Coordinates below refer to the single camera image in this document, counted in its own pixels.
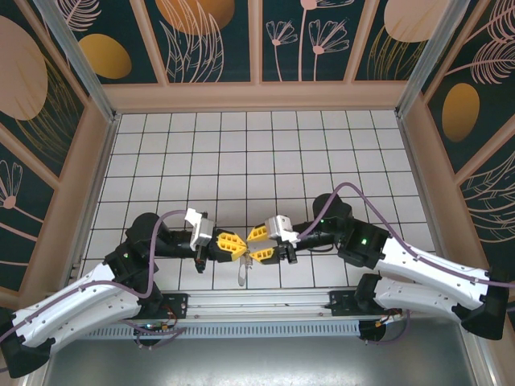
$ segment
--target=white tile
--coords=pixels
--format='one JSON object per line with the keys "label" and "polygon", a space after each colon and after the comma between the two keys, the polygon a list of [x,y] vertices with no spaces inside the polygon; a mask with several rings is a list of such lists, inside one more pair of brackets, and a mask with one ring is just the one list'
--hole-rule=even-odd
{"label": "white tile", "polygon": [[222,133],[220,136],[220,151],[246,151],[246,141],[245,131]]}
{"label": "white tile", "polygon": [[297,130],[295,111],[273,111],[272,128],[274,130]]}
{"label": "white tile", "polygon": [[415,179],[410,171],[388,173],[393,195],[418,195]]}
{"label": "white tile", "polygon": [[378,271],[366,267],[358,268],[347,263],[345,266],[347,268],[348,285],[351,287],[356,287],[365,273],[378,273]]}
{"label": "white tile", "polygon": [[215,151],[218,152],[220,133],[195,133],[195,144],[193,151]]}
{"label": "white tile", "polygon": [[377,130],[376,133],[382,149],[404,149],[401,132],[398,129]]}
{"label": "white tile", "polygon": [[142,133],[146,114],[123,114],[119,133]]}
{"label": "white tile", "polygon": [[220,131],[220,113],[197,113],[195,131]]}
{"label": "white tile", "polygon": [[167,133],[170,130],[171,114],[147,114],[145,133]]}
{"label": "white tile", "polygon": [[208,219],[216,220],[216,201],[188,201],[188,207],[192,207],[199,213],[208,213]]}
{"label": "white tile", "polygon": [[247,277],[249,289],[257,290],[261,288],[280,288],[279,265],[263,265],[254,262],[252,269],[249,269]]}
{"label": "white tile", "polygon": [[320,111],[298,111],[297,122],[299,130],[322,129],[322,114]]}
{"label": "white tile", "polygon": [[247,151],[271,151],[272,149],[271,131],[247,132]]}
{"label": "white tile", "polygon": [[101,264],[103,260],[84,260],[82,261],[81,267],[80,267],[80,277],[86,276],[88,273],[90,273],[93,268],[95,268],[97,265]]}
{"label": "white tile", "polygon": [[379,149],[375,130],[350,130],[354,149]]}
{"label": "white tile", "polygon": [[89,243],[86,259],[103,259],[105,255],[114,251],[114,249],[120,244],[121,238],[121,229],[94,230]]}
{"label": "white tile", "polygon": [[[187,209],[186,201],[159,201],[158,215],[162,216],[169,211],[184,209]],[[164,223],[169,228],[184,228],[184,215],[168,216],[164,219]]]}
{"label": "white tile", "polygon": [[263,224],[277,215],[275,199],[249,199],[247,201],[247,224],[251,227]]}
{"label": "white tile", "polygon": [[272,130],[270,111],[253,111],[247,113],[247,130]]}
{"label": "white tile", "polygon": [[173,113],[171,115],[170,131],[195,130],[195,113]]}
{"label": "white tile", "polygon": [[243,199],[219,200],[216,207],[217,227],[246,226],[246,203]]}
{"label": "white tile", "polygon": [[343,201],[352,207],[352,215],[355,219],[369,221],[367,210],[365,209],[365,201],[361,197],[346,197]]}
{"label": "white tile", "polygon": [[296,199],[304,197],[303,175],[276,175],[275,183],[278,199]]}
{"label": "white tile", "polygon": [[113,154],[137,154],[141,141],[141,134],[118,134]]}
{"label": "white tile", "polygon": [[313,272],[317,287],[346,287],[344,259],[337,255],[313,255]]}
{"label": "white tile", "polygon": [[167,154],[164,159],[164,175],[190,175],[192,155],[189,153]]}
{"label": "white tile", "polygon": [[[385,217],[386,221],[389,223],[398,223],[399,220],[395,211],[395,205],[393,205],[393,199],[391,197],[370,197],[369,200],[379,213]],[[367,212],[369,214],[370,223],[378,224],[381,222],[368,205]]]}
{"label": "white tile", "polygon": [[356,158],[352,150],[332,150],[328,153],[332,173],[357,171]]}
{"label": "white tile", "polygon": [[123,228],[130,228],[134,220],[136,220],[136,217],[142,215],[143,213],[156,213],[157,209],[157,201],[142,201],[136,203],[129,203],[129,208],[127,209],[126,222]]}
{"label": "white tile", "polygon": [[179,290],[211,290],[213,264],[214,261],[206,262],[205,271],[198,273],[193,259],[184,260],[180,272]]}
{"label": "white tile", "polygon": [[167,148],[167,133],[143,134],[140,153],[164,153]]}
{"label": "white tile", "polygon": [[247,153],[247,173],[249,175],[274,173],[274,153]]}
{"label": "white tile", "polygon": [[300,151],[276,151],[274,153],[275,173],[302,173]]}
{"label": "white tile", "polygon": [[411,171],[405,150],[383,150],[386,171]]}
{"label": "white tile", "polygon": [[129,201],[132,178],[107,178],[101,201]]}
{"label": "white tile", "polygon": [[162,291],[176,291],[179,289],[180,259],[156,259],[155,264],[159,271],[154,274],[154,283]]}
{"label": "white tile", "polygon": [[159,199],[186,200],[189,177],[163,177]]}
{"label": "white tile", "polygon": [[191,153],[193,133],[169,133],[167,153]]}
{"label": "white tile", "polygon": [[327,151],[303,151],[302,158],[304,173],[329,172]]}
{"label": "white tile", "polygon": [[244,175],[246,167],[245,153],[220,153],[221,175]]}
{"label": "white tile", "polygon": [[379,150],[356,150],[359,171],[384,171],[383,158]]}
{"label": "white tile", "polygon": [[114,155],[111,157],[108,177],[132,177],[136,171],[136,162],[138,156],[136,154]]}
{"label": "white tile", "polygon": [[299,150],[297,131],[274,131],[274,150]]}
{"label": "white tile", "polygon": [[282,288],[312,288],[313,265],[311,256],[297,256],[297,264],[281,261],[281,287]]}
{"label": "white tile", "polygon": [[247,198],[274,199],[275,185],[273,175],[248,175]]}
{"label": "white tile", "polygon": [[245,113],[222,113],[222,131],[245,131]]}
{"label": "white tile", "polygon": [[304,130],[299,132],[302,150],[326,150],[323,130]]}
{"label": "white tile", "polygon": [[328,150],[352,150],[351,134],[349,130],[324,130]]}
{"label": "white tile", "polygon": [[425,223],[426,215],[419,197],[394,197],[401,223]]}
{"label": "white tile", "polygon": [[363,193],[368,196],[392,195],[386,173],[361,173]]}
{"label": "white tile", "polygon": [[140,154],[135,175],[162,175],[163,164],[164,154]]}
{"label": "white tile", "polygon": [[290,217],[292,224],[301,224],[307,221],[305,199],[278,199],[277,213]]}
{"label": "white tile", "polygon": [[217,175],[218,153],[193,153],[192,175]]}
{"label": "white tile", "polygon": [[[360,176],[357,173],[333,173],[332,182],[336,188],[341,183],[353,183],[356,187],[363,191],[361,187]],[[339,197],[358,197],[359,195],[351,187],[342,187],[338,192]]]}
{"label": "white tile", "polygon": [[221,175],[218,178],[218,199],[245,199],[246,184],[245,175]]}
{"label": "white tile", "polygon": [[100,203],[95,229],[123,229],[128,203]]}
{"label": "white tile", "polygon": [[330,174],[304,175],[306,197],[316,198],[323,193],[332,193],[332,180]]}
{"label": "white tile", "polygon": [[130,193],[131,201],[157,201],[161,177],[136,177]]}
{"label": "white tile", "polygon": [[372,118],[376,129],[396,129],[398,127],[393,110],[373,110]]}
{"label": "white tile", "polygon": [[401,224],[404,240],[422,251],[434,251],[435,245],[427,223]]}
{"label": "white tile", "polygon": [[238,285],[238,271],[240,261],[229,261],[225,263],[215,263],[215,278],[213,282],[214,290],[238,290],[244,289]]}
{"label": "white tile", "polygon": [[216,199],[217,180],[215,175],[193,175],[188,199]]}
{"label": "white tile", "polygon": [[323,111],[322,118],[325,129],[348,129],[345,111]]}
{"label": "white tile", "polygon": [[368,110],[347,111],[347,119],[351,129],[373,129],[372,117]]}

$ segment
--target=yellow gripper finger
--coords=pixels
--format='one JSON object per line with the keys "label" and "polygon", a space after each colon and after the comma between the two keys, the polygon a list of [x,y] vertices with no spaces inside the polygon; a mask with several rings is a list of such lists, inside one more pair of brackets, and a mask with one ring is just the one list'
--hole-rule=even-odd
{"label": "yellow gripper finger", "polygon": [[266,233],[266,226],[264,224],[252,228],[252,231],[250,231],[250,234],[247,237],[248,243],[265,240],[268,240],[268,233]]}

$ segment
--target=line-drawn flower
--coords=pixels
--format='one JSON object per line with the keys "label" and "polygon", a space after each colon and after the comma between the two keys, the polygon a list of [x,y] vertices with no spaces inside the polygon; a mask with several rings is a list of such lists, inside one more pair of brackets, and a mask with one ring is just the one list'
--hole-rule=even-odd
{"label": "line-drawn flower", "polygon": [[299,44],[299,82],[303,80],[303,42],[304,26],[306,25],[306,13],[317,8],[337,8],[339,6],[350,6],[354,0],[300,0],[303,7],[303,20],[300,23],[300,44]]}
{"label": "line-drawn flower", "polygon": [[324,24],[322,29],[320,29],[320,20],[309,23],[309,37],[315,53],[313,80],[316,80],[316,63],[319,55],[348,49],[349,41],[344,39],[347,35],[346,22],[347,20],[339,23],[329,21]]}
{"label": "line-drawn flower", "polygon": [[291,21],[289,22],[278,22],[277,26],[275,22],[268,22],[266,24],[266,32],[268,32],[268,36],[272,44],[274,45],[274,53],[275,53],[275,66],[277,67],[277,73],[279,75],[279,81],[282,82],[281,70],[279,68],[279,59],[277,54],[277,47],[282,46],[284,44],[294,43],[299,40],[297,34],[295,34],[295,29],[291,25]]}

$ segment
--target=cable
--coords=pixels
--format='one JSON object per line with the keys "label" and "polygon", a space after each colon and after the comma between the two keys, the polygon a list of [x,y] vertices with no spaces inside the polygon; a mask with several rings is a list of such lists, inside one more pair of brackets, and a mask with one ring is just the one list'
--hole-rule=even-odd
{"label": "cable", "polygon": [[385,344],[396,343],[396,342],[400,341],[401,339],[403,339],[408,334],[408,331],[410,330],[410,324],[411,324],[410,314],[411,314],[411,311],[406,310],[406,324],[405,324],[404,328],[402,329],[401,333],[399,335],[397,335],[395,338],[386,340],[384,342],[379,341],[379,342],[371,342],[371,343],[374,343],[377,345],[385,345]]}
{"label": "cable", "polygon": [[386,221],[385,217],[376,209],[376,207],[373,206],[373,204],[370,202],[370,200],[363,194],[360,189],[354,185],[353,183],[341,183],[338,185],[335,190],[331,193],[331,195],[328,198],[328,201],[324,204],[322,207],[322,210],[320,211],[319,215],[316,216],[316,218],[313,220],[311,225],[307,227],[304,232],[302,232],[298,239],[301,240],[305,238],[313,229],[315,229],[316,225],[322,220],[323,215],[325,215],[325,212],[328,211],[329,206],[331,205],[332,200],[336,197],[338,194],[338,191],[342,187],[351,187],[364,201],[365,203],[372,209],[374,214],[381,220],[381,222],[386,226],[388,231],[392,234],[393,238],[416,260],[421,261],[422,263],[425,263],[435,269],[439,269],[440,271],[443,271],[445,273],[449,273],[452,276],[459,277],[461,279],[473,282],[473,283],[480,283],[484,285],[493,285],[496,287],[504,287],[504,288],[515,288],[515,283],[503,283],[500,281],[490,281],[490,280],[484,280],[479,279],[478,277],[468,276],[464,273],[455,272],[452,269],[449,269],[447,267],[444,267],[440,264],[434,263],[433,261],[426,259],[423,256],[419,256],[411,247],[398,235],[398,233],[395,231],[395,229],[392,228],[392,226],[389,224],[388,221]]}
{"label": "cable", "polygon": [[[93,287],[95,285],[112,285],[113,287],[120,288],[120,289],[122,289],[122,290],[124,290],[124,291],[126,291],[126,292],[128,292],[130,294],[133,294],[134,296],[136,296],[138,298],[141,298],[141,299],[148,298],[150,296],[150,294],[152,294],[152,288],[154,286],[155,245],[156,245],[157,238],[158,238],[159,227],[161,226],[161,224],[163,223],[163,221],[167,217],[174,216],[174,215],[185,215],[185,214],[186,214],[185,210],[169,211],[169,212],[165,213],[164,215],[162,215],[161,217],[159,217],[159,219],[155,223],[154,230],[152,231],[152,238],[150,239],[150,257],[149,257],[149,269],[148,269],[148,288],[147,288],[147,290],[146,290],[146,292],[144,294],[140,294],[139,292],[134,291],[133,289],[131,289],[129,287],[126,287],[123,284],[117,283],[115,281],[109,281],[109,280],[92,281],[90,283],[87,283],[87,284],[84,284],[84,285],[80,285],[76,289],[69,290],[68,292],[60,295],[59,297],[55,298],[54,300],[52,300],[48,304],[46,304],[43,307],[39,308],[36,312],[34,312],[33,314],[30,314],[29,316],[27,316],[22,322],[20,322],[16,326],[12,326],[7,332],[5,332],[2,336],[0,336],[0,343],[2,343],[9,335],[15,333],[17,330],[19,330],[20,328],[22,328],[26,324],[32,323],[33,319],[35,319],[38,316],[40,316],[44,311],[46,311],[49,308],[53,307],[55,304],[63,301],[65,298],[68,298],[69,296],[75,294],[77,291],[81,292],[81,291],[83,291],[83,290],[85,290],[85,289],[87,289],[89,287]],[[172,333],[168,332],[168,333],[165,333],[164,335],[172,335]],[[0,372],[5,372],[5,371],[7,371],[7,368],[0,369]]]}

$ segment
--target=yellow circle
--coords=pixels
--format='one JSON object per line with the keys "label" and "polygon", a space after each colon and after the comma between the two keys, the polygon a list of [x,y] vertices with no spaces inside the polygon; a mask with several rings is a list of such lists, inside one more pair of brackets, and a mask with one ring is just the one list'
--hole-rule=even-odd
{"label": "yellow circle", "polygon": [[132,63],[126,49],[113,38],[91,34],[79,42],[93,71],[109,79],[120,79],[130,74]]}
{"label": "yellow circle", "polygon": [[220,30],[234,16],[234,0],[155,0],[161,15],[176,30],[189,35],[206,35],[212,28],[205,25],[197,3],[206,19],[211,15]]}
{"label": "yellow circle", "polygon": [[445,136],[463,141],[472,131],[480,113],[480,96],[470,84],[458,83],[445,97],[442,125]]}

